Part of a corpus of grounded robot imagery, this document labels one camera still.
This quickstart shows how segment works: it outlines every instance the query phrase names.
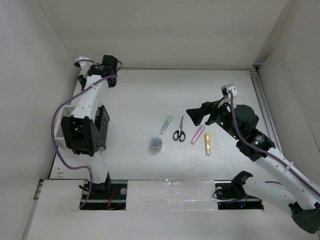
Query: white tabletop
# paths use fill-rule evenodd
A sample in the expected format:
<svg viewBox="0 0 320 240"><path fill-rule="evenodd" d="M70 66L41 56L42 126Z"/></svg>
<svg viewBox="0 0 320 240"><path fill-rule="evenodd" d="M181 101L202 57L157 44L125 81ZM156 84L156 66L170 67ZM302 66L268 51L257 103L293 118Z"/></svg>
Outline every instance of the white tabletop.
<svg viewBox="0 0 320 240"><path fill-rule="evenodd" d="M100 155L111 179L232 179L240 171L273 179L236 148L236 141L216 124L206 126L211 136L211 156L205 155L204 136L195 145L190 141L196 133L186 109L199 108L201 103L219 100L221 86L234 83L236 104L252 107L259 116L257 128L267 133L250 74L246 70L121 70L116 87L109 88L102 99L110 115L106 150ZM75 94L81 90L80 84ZM173 119L164 135L159 131L168 115ZM173 141L184 115L184 142ZM150 149L152 137L163 140L160 152ZM80 166L70 149L60 149L72 166ZM87 179L86 169L69 170L55 158L51 179Z"/></svg>

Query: cable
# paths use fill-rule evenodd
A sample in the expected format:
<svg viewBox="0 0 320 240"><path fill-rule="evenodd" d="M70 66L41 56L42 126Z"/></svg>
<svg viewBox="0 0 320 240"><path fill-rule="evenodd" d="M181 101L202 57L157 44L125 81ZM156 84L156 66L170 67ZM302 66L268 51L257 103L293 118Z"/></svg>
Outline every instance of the cable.
<svg viewBox="0 0 320 240"><path fill-rule="evenodd" d="M89 86L88 88L84 89L83 91L81 91L80 93L78 93L77 95L73 96L72 98L70 98L69 100L63 102L60 104L60 106L57 107L57 109L55 110L53 116L52 116L52 120L51 120L51 140L52 140L52 144L53 144L53 147L54 147L54 150L55 150L55 153L58 155L59 159L61 160L62 164L68 168L68 169L71 169L71 170L79 170L79 169L88 169L89 171L89 175L90 175L90 182L89 182L89 190L88 190L88 194L83 202L83 204L81 204L80 208L82 208L88 201L89 199L89 195L91 193L91 188L92 188L92 179L93 179L93 176L92 176L92 170L89 166L70 166L66 163L66 161L64 160L64 158L62 157L59 149L58 149L58 146L56 144L56 140L55 140L55 122L56 122L56 118L57 118L57 115L60 111L60 109L70 103L72 100L74 100L75 98L79 97L80 95L84 94L85 92L89 91L90 89L92 89L93 86L101 83L102 81L104 80L107 80L107 79L112 79L112 78L117 78L118 76L117 75L110 75L110 76L106 76L106 77L103 77L101 78L100 80L96 81L95 83L93 83L91 86Z"/></svg>
<svg viewBox="0 0 320 240"><path fill-rule="evenodd" d="M116 195L116 191L115 191L115 190L112 190L112 192L111 192L111 197L109 198L109 201L108 201L108 207L107 207L107 209L110 208L111 202L112 202L112 200L114 199L115 195Z"/></svg>
<svg viewBox="0 0 320 240"><path fill-rule="evenodd" d="M264 182L265 184L279 184L279 185L282 185L280 182L278 181L265 181Z"/></svg>
<svg viewBox="0 0 320 240"><path fill-rule="evenodd" d="M235 200L232 200L232 201L225 201L224 203L225 204L233 204L233 203L236 203L236 202L238 202L238 201L240 201L240 200L242 200L242 199L246 199L246 198L248 198L249 197L249 195L245 195L245 196L243 196L243 197L241 197L241 198L238 198L238 199L235 199Z"/></svg>
<svg viewBox="0 0 320 240"><path fill-rule="evenodd" d="M218 198L218 191L219 191L219 190L215 190L215 191L214 191L214 193L213 193L213 195L212 195L212 197L213 197L214 199L222 200L222 201L224 201L224 200L229 200L229 199L230 199L230 198Z"/></svg>
<svg viewBox="0 0 320 240"><path fill-rule="evenodd" d="M230 93L230 97L231 97L231 115L232 115L232 120L233 120L233 125L236 131L236 134L238 135L239 139L245 144L247 145L249 148L257 151L258 153L262 153L265 154L271 158L273 158L274 160L278 161L279 163L281 163L285 168L288 167L288 165L281 160L280 158L278 158L277 156L273 155L272 153L269 153L267 151L264 151L254 145L251 145L250 143L248 143L241 135L239 128L238 128L238 124L237 124L237 119L236 119L236 113L235 113L235 106L234 106L234 94L232 93L232 91L229 91ZM288 169L290 173L292 173L297 179L299 179L304 185L306 185L310 190L312 190L312 192L314 192L318 197L320 197L320 193L314 189L309 183L307 183L301 176L299 176L298 173L296 173L292 168Z"/></svg>

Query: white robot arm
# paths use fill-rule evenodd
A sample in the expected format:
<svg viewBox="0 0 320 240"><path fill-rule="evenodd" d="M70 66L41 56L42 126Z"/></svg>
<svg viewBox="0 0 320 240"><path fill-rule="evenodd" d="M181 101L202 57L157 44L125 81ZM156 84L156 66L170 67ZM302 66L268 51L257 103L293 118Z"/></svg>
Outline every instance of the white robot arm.
<svg viewBox="0 0 320 240"><path fill-rule="evenodd" d="M206 125L217 123L239 140L236 147L240 152L268 171L284 187L281 189L267 184L251 173L242 171L229 183L228 191L232 190L239 198L250 195L263 199L289 214L306 232L316 233L320 228L320 187L296 169L275 144L256 129L259 118L251 107L237 105L234 109L233 99L238 93L233 84L221 89L224 96L221 100L205 102L200 108L186 110L187 114L196 126L205 115L210 114Z"/></svg>

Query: white panel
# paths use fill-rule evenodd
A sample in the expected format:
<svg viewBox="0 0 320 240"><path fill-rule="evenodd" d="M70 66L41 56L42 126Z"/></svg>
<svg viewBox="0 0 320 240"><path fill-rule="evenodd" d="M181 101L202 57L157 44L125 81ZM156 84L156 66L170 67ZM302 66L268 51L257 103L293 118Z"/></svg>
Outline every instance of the white panel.
<svg viewBox="0 0 320 240"><path fill-rule="evenodd" d="M283 152L320 184L320 1L293 1L259 75Z"/></svg>
<svg viewBox="0 0 320 240"><path fill-rule="evenodd" d="M72 95L72 59L35 0L0 1L0 239L21 239L53 148L50 122Z"/></svg>
<svg viewBox="0 0 320 240"><path fill-rule="evenodd" d="M125 67L248 68L286 0L39 0L74 58Z"/></svg>
<svg viewBox="0 0 320 240"><path fill-rule="evenodd" d="M277 208L216 211L87 211L79 205L78 181L45 181L28 240L316 240ZM52 198L59 202L51 204Z"/></svg>
<svg viewBox="0 0 320 240"><path fill-rule="evenodd" d="M270 174L240 153L236 141L216 124L206 126L197 143L190 144L198 127L194 126L186 109L219 100L221 86L228 83L237 87L235 103L252 107L260 119L257 128L267 133L248 71L121 70L117 85L108 89L102 101L110 122L106 150L100 155L111 179L223 180L233 179L240 171L248 171L271 180ZM160 135L168 115L173 119L165 134ZM182 115L186 140L175 142L173 133L179 128ZM205 155L204 133L211 136L211 156ZM150 149L150 140L156 136L163 140L160 152ZM82 164L70 149L61 149L61 153L70 165ZM86 179L88 175L86 169L66 169L56 157L50 177Z"/></svg>

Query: black bracket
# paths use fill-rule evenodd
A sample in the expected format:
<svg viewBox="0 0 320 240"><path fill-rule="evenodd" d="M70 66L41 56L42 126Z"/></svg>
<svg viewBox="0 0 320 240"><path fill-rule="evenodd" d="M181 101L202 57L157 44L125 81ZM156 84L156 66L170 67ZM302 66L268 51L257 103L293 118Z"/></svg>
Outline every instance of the black bracket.
<svg viewBox="0 0 320 240"><path fill-rule="evenodd" d="M315 209L303 210L297 202L290 203L293 221L303 230L315 234L320 228L320 204L314 204Z"/></svg>

